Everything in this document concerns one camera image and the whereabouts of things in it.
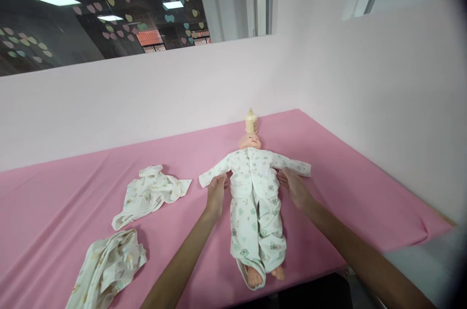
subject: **heart-shaped sticker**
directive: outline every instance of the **heart-shaped sticker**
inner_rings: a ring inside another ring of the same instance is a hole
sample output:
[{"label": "heart-shaped sticker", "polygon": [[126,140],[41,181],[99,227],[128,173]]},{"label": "heart-shaped sticker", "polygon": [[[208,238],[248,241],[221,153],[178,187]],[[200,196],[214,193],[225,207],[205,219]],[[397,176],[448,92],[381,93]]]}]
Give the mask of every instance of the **heart-shaped sticker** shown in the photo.
[{"label": "heart-shaped sticker", "polygon": [[75,11],[77,14],[81,15],[81,9],[78,6],[73,6],[73,11]]}]

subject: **baby onesie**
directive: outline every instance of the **baby onesie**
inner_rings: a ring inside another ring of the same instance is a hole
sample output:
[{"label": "baby onesie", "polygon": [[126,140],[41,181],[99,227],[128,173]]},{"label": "baby onesie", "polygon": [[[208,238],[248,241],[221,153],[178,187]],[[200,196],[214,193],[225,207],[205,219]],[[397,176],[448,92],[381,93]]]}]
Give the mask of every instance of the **baby onesie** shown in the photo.
[{"label": "baby onesie", "polygon": [[230,253],[237,260],[245,283],[245,266],[254,267],[260,273],[263,283],[256,289],[264,287],[266,274],[281,265],[286,255],[287,245],[279,214],[281,201],[277,196],[279,182],[274,170],[282,168],[310,176],[311,166],[308,163],[248,147],[229,153],[199,177],[201,186],[206,187],[213,177],[232,171]]},{"label": "baby onesie", "polygon": [[112,227],[120,230],[136,219],[157,211],[163,203],[173,203],[186,195],[191,180],[177,180],[162,173],[162,165],[140,170],[140,179],[133,180],[126,189],[123,211],[116,215]]},{"label": "baby onesie", "polygon": [[89,246],[66,309],[106,309],[147,261],[135,229]]}]

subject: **baby doll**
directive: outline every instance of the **baby doll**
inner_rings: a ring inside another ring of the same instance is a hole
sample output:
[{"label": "baby doll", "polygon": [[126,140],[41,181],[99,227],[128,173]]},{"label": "baby doll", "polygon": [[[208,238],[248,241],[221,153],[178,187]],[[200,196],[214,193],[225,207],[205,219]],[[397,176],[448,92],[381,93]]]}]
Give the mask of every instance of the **baby doll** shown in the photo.
[{"label": "baby doll", "polygon": [[244,135],[239,146],[238,151],[229,153],[202,174],[199,182],[206,187],[213,177],[232,171],[230,253],[237,260],[247,286],[255,290],[264,287],[267,273],[284,280],[281,264],[287,245],[282,235],[281,201],[277,196],[279,182],[274,169],[289,168],[309,177],[311,167],[308,163],[261,150],[261,142],[255,134]]}]

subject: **hand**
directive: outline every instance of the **hand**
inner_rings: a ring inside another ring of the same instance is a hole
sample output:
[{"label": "hand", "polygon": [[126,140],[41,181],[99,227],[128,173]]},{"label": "hand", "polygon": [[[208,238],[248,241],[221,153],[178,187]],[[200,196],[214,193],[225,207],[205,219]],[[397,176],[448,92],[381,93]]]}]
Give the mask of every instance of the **hand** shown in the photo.
[{"label": "hand", "polygon": [[302,178],[290,169],[284,168],[277,173],[277,179],[281,186],[285,187],[298,209],[307,211],[316,202],[313,196],[307,190]]},{"label": "hand", "polygon": [[227,174],[214,177],[208,185],[208,201],[205,212],[216,220],[222,215],[222,202],[224,201],[224,190],[229,187]]}]

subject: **doll face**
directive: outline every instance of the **doll face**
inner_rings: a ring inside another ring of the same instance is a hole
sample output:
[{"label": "doll face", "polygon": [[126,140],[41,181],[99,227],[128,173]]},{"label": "doll face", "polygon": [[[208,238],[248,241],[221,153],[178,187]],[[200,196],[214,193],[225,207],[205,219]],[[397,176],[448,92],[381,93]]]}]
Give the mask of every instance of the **doll face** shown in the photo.
[{"label": "doll face", "polygon": [[238,145],[240,146],[240,149],[244,149],[247,147],[261,149],[261,142],[259,141],[258,135],[256,134],[243,135]]}]

